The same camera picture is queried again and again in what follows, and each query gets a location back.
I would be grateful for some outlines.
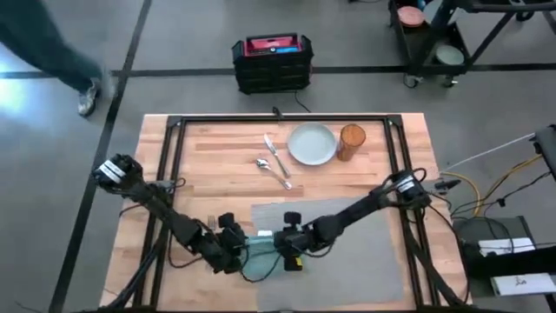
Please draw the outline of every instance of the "butter knife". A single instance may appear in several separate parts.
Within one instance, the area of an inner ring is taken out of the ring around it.
[[[275,156],[276,161],[278,161],[278,165],[280,165],[281,172],[284,173],[284,176],[286,178],[290,177],[291,175],[289,174],[288,169],[286,169],[286,166],[284,166],[284,164],[280,161],[280,158],[278,157],[278,152],[276,152],[276,148],[267,134],[264,134],[264,142],[267,144],[270,153],[272,153]]]

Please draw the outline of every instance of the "gray placemat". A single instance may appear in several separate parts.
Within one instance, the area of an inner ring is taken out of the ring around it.
[[[251,218],[257,230],[276,231],[284,226],[283,214],[287,211],[300,212],[306,223],[321,215],[335,214],[359,199],[259,204],[252,207]],[[387,212],[375,212],[348,227],[327,256],[305,257],[302,272],[272,275],[257,287],[259,311],[318,310],[403,299],[400,265],[388,230]]]

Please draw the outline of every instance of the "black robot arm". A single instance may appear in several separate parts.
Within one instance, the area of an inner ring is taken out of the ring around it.
[[[397,193],[400,201],[390,199]],[[301,215],[288,212],[284,222],[290,225],[275,233],[274,245],[288,260],[298,257],[305,250],[315,252],[331,246],[343,234],[347,226],[369,214],[387,207],[401,210],[421,210],[431,203],[429,195],[420,185],[412,170],[403,170],[389,176],[383,184],[374,188],[367,196],[335,215],[317,217],[301,227]]]
[[[112,194],[140,203],[154,214],[174,235],[176,241],[193,254],[200,253],[215,273],[233,273],[241,269],[239,255],[245,234],[231,213],[219,218],[221,233],[214,233],[203,222],[179,214],[172,206],[168,192],[145,183],[142,166],[131,156],[115,155],[93,170],[97,185]]]

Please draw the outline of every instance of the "metal cart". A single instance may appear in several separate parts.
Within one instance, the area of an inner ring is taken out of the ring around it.
[[[453,87],[457,83],[455,78],[469,70],[513,16],[523,22],[531,18],[536,11],[556,10],[556,2],[553,0],[443,0],[431,25],[423,24],[418,28],[407,28],[401,24],[398,16],[398,9],[406,5],[417,7],[417,0],[388,0],[390,26],[395,30],[401,56],[406,62],[404,84],[409,88],[417,87],[424,76],[430,75],[444,76],[442,85],[447,88]],[[468,13],[506,14],[477,50],[470,55],[457,23],[448,24],[457,8],[462,8]],[[440,40],[458,48],[463,53],[464,63],[460,65],[437,63],[431,52]]]

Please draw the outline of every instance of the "white ceramic plate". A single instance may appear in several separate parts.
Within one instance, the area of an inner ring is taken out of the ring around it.
[[[306,165],[328,162],[336,153],[336,138],[332,131],[321,123],[303,123],[289,135],[289,153]]]
[[[441,3],[442,0],[433,0],[432,2],[430,2],[425,6],[423,13],[425,14],[425,22],[427,22],[427,24],[430,25],[433,23],[434,16],[436,15],[436,11],[438,11]],[[455,21],[457,21],[457,19],[460,18],[462,12],[464,12],[463,9],[461,8],[456,9],[453,12],[452,17],[450,17],[450,21],[448,22],[448,25],[452,25],[453,23],[455,23]]]
[[[440,45],[434,54],[439,62],[446,65],[460,65],[466,60],[461,51],[449,44]]]

